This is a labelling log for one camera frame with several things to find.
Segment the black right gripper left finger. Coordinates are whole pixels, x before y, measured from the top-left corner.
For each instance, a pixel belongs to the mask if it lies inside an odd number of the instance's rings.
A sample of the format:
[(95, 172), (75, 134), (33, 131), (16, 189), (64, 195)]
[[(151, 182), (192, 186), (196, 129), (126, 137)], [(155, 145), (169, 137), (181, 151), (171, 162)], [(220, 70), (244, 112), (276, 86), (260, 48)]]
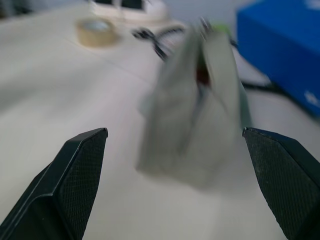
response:
[(108, 130), (67, 140), (0, 225), (2, 240), (81, 240), (96, 199)]

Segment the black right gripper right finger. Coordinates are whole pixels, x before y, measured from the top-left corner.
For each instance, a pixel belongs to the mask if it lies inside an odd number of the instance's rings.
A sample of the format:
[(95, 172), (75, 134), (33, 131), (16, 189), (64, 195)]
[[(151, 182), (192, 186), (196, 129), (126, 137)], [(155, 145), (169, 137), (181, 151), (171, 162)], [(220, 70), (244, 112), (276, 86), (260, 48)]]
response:
[(289, 240), (320, 238), (320, 163), (295, 139), (246, 127), (259, 188)]

